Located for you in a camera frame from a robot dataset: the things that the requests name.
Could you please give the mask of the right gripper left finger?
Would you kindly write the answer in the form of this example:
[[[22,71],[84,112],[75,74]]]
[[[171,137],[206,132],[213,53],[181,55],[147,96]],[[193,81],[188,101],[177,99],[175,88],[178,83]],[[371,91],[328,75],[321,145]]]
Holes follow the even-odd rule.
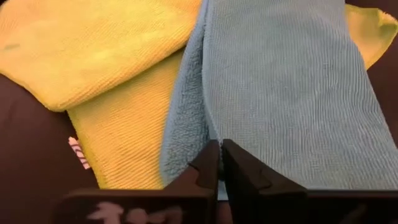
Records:
[[[211,140],[162,190],[83,189],[62,198],[51,222],[197,223],[216,219],[219,144]]]

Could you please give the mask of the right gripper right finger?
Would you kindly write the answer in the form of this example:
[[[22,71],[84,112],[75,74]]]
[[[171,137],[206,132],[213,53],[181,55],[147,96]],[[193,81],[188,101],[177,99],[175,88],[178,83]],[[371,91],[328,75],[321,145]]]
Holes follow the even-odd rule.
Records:
[[[223,141],[222,160],[235,223],[397,223],[395,190],[307,189],[230,139]]]

